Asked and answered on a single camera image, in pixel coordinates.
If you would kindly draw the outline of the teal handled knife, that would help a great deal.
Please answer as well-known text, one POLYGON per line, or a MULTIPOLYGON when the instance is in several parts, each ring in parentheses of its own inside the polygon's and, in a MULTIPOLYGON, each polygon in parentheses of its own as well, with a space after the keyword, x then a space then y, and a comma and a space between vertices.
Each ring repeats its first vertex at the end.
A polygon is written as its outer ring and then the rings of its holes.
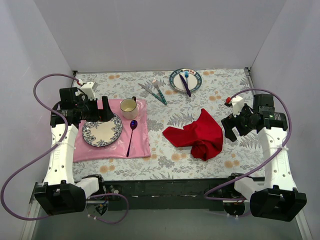
POLYGON ((159 95, 157 95, 156 93, 154 93, 151 89, 149 89, 148 87, 142 85, 139 83, 139 85, 145 89, 148 93, 150 93, 152 96, 154 96, 157 100, 159 100, 160 102, 162 102, 165 106, 168 104, 167 101, 165 100, 165 97, 163 96, 162 93, 159 93, 159 95))

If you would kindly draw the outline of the pink floral placemat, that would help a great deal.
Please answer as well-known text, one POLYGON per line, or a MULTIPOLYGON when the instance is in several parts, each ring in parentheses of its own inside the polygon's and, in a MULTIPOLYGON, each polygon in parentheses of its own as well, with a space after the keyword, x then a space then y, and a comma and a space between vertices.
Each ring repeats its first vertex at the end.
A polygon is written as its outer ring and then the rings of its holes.
MULTIPOLYGON (((94 147, 85 142, 82 135, 82 120, 78 127, 78 134, 75 139, 75 150, 73 153, 73 162, 83 162, 98 159, 116 158, 125 159, 131 137, 130 120, 125 119, 121 113, 121 99, 110 99, 109 105, 113 113, 117 114, 122 121, 122 132, 119 138, 104 147, 94 147)), ((133 131, 130 145, 129 158, 144 158, 151 155, 149 144, 149 131, 147 127, 147 103, 144 99, 137 99, 138 116, 137 128, 133 131)))

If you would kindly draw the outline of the teal handled fork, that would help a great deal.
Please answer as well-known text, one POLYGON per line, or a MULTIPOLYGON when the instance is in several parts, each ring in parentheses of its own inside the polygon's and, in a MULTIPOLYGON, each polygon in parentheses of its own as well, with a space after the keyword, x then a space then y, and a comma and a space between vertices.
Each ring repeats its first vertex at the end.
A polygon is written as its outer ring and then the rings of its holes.
POLYGON ((160 88, 159 88, 158 81, 157 81, 155 78, 152 80, 152 84, 153 84, 154 87, 157 89, 160 97, 162 98, 162 101, 164 102, 164 101, 165 101, 165 97, 164 97, 163 93, 161 92, 161 90, 160 90, 160 88))

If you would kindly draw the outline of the cream enamel mug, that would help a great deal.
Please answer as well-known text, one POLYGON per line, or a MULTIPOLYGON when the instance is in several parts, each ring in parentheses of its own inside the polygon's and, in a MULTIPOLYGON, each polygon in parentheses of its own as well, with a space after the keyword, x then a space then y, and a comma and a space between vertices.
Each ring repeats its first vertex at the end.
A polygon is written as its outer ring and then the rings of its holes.
POLYGON ((132 98, 122 100, 120 103, 120 110, 125 119, 134 120, 139 114, 136 97, 133 96, 132 98))

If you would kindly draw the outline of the blue fork on plate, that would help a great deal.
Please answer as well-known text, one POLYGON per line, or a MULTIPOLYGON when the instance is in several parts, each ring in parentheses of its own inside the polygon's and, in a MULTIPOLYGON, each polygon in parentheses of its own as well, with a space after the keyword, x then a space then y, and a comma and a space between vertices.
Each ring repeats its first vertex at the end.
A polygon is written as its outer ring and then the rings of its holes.
POLYGON ((188 71, 185 71, 185 72, 184 72, 184 76, 185 76, 185 79, 186 79, 186 83, 187 83, 187 85, 188 85, 189 72, 188 72, 188 71))

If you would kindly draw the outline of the white plate blue rim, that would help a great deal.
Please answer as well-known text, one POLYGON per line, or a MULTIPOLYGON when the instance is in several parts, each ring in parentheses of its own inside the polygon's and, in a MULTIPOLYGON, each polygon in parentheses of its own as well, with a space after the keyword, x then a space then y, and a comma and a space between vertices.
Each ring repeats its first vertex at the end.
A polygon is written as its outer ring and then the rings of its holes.
POLYGON ((180 93, 187 93, 186 92, 186 89, 180 79, 180 76, 179 74, 181 74, 185 81, 186 81, 186 78, 185 78, 185 71, 188 71, 188 88, 190 90, 190 92, 195 92, 196 90, 198 90, 202 83, 203 83, 203 80, 202 80, 202 77, 200 76, 200 74, 195 71, 195 70, 192 70, 192 69, 189 69, 189 68, 180 68, 180 69, 177 69, 175 71, 173 71, 170 76, 169 76, 169 83, 171 85, 171 87, 176 90, 177 92, 180 92, 180 93))

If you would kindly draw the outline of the purple knife on plate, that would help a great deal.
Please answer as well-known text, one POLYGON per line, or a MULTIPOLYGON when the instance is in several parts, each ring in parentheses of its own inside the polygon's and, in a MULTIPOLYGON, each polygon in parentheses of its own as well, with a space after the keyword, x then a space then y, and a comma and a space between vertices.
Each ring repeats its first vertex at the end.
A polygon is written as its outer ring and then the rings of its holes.
POLYGON ((184 88, 185 88, 185 90, 186 90, 187 95, 188 95, 189 97, 191 97, 191 92, 190 92, 190 90, 189 90, 189 87, 188 87, 188 84, 187 84, 185 78, 184 78, 181 74, 179 74, 179 77, 180 77, 180 80, 181 80, 182 84, 184 85, 184 88))

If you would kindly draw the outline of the blue floral plate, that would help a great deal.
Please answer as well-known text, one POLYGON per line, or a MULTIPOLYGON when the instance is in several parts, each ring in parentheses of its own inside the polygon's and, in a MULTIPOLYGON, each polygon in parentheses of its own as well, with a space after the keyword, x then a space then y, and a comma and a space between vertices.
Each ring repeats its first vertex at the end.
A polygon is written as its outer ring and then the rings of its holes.
POLYGON ((106 147, 120 137, 122 130, 122 120, 114 114, 114 117, 109 121, 86 121, 82 127, 82 137, 90 146, 106 147))

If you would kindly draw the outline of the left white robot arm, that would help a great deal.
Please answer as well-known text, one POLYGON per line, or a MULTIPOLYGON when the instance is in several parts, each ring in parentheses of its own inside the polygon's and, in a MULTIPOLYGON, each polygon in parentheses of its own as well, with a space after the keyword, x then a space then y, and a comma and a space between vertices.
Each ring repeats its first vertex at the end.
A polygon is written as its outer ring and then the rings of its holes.
POLYGON ((101 175, 89 175, 75 182, 72 168, 81 121, 110 123, 113 117, 106 96, 102 97, 102 108, 98 107, 92 82, 79 88, 61 88, 59 95, 60 101, 50 116, 52 144, 56 148, 50 153, 42 184, 34 190, 36 200, 50 216, 82 212, 90 196, 95 200, 106 196, 101 175))

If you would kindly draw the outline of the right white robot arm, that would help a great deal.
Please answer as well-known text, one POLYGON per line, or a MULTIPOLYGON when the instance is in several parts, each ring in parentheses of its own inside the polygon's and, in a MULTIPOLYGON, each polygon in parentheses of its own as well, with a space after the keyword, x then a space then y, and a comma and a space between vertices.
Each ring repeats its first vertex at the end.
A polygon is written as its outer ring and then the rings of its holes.
POLYGON ((226 186, 227 195, 237 199, 241 195, 249 201, 254 217, 290 222, 307 203, 305 193, 298 192, 293 180, 286 138, 288 121, 284 113, 276 112, 271 94, 256 94, 249 106, 240 96, 227 98, 225 105, 232 108, 232 114, 221 123, 225 137, 237 140, 233 129, 240 136, 256 131, 262 147, 264 161, 264 183, 259 185, 250 176, 240 178, 226 186))

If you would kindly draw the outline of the purple spoon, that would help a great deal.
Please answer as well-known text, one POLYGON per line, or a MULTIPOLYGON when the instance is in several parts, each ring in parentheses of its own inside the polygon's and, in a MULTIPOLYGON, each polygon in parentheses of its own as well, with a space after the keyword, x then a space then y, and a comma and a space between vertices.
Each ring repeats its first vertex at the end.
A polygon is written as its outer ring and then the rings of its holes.
POLYGON ((129 139, 129 145, 127 148, 127 153, 126 153, 126 157, 128 158, 130 155, 130 149, 131 149, 131 142, 132 142, 132 137, 133 137, 133 131, 137 128, 138 126, 138 122, 136 120, 132 120, 130 122, 130 129, 131 129, 131 134, 130 134, 130 139, 129 139))

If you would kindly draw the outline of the red cloth napkin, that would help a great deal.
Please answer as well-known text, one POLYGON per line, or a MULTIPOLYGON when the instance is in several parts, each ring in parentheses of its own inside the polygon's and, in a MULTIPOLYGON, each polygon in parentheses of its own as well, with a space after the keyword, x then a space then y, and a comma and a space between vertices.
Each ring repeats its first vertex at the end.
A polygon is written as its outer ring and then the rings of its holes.
POLYGON ((169 126, 162 133, 177 148, 191 147, 191 155, 203 161, 216 157, 223 150, 222 128, 205 109, 201 109, 196 121, 182 129, 169 126))

